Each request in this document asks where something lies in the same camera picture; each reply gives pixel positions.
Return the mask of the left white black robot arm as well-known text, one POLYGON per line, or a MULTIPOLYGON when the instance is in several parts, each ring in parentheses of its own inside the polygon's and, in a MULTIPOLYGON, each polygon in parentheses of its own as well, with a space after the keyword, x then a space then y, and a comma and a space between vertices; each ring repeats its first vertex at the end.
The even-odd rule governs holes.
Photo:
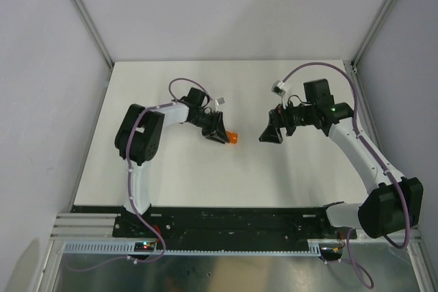
POLYGON ((124 208, 133 214, 127 226, 134 235, 143 237, 151 231, 152 221, 144 215, 151 206, 149 171, 164 128, 187 122, 198 127, 207 140, 221 144, 237 142, 237 133, 229 132, 224 127, 223 113, 207 108, 210 100, 206 92, 191 88, 188 95, 180 100, 152 107, 138 104, 129 106, 114 144, 119 156, 128 165, 124 208))

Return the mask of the orange pill organizer box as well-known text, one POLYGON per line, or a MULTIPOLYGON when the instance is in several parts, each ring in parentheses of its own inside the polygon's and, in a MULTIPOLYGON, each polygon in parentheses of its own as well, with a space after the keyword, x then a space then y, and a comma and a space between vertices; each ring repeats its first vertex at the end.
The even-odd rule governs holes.
POLYGON ((230 144, 237 144, 238 143, 238 134, 231 132, 231 131, 226 131, 227 133, 227 137, 229 139, 229 143, 230 144))

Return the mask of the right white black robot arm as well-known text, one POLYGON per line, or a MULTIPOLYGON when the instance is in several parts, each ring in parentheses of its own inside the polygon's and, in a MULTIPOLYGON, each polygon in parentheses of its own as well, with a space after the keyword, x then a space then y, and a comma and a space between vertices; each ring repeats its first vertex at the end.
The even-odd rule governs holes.
POLYGON ((407 178, 384 158, 354 119, 350 105, 335 102, 326 79, 306 82, 304 91, 304 103, 279 104, 269 111, 259 141, 280 144, 283 131, 291 136, 297 127, 313 126, 342 150, 368 193, 361 204, 328 205, 326 215, 316 221, 317 232, 331 238, 348 227, 379 238, 416 226, 424 192, 421 182, 407 178))

